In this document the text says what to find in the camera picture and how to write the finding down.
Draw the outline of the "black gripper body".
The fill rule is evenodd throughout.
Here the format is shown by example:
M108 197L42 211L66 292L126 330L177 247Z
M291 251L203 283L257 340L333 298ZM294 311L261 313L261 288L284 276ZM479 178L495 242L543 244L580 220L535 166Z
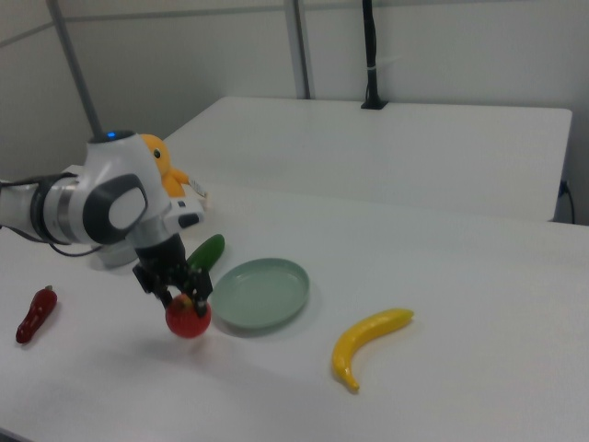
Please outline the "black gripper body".
M173 286L190 298L208 298L213 285L207 270L195 269L186 260L186 251L180 235L135 250L139 262L133 267L140 286L146 293L158 298L158 288Z

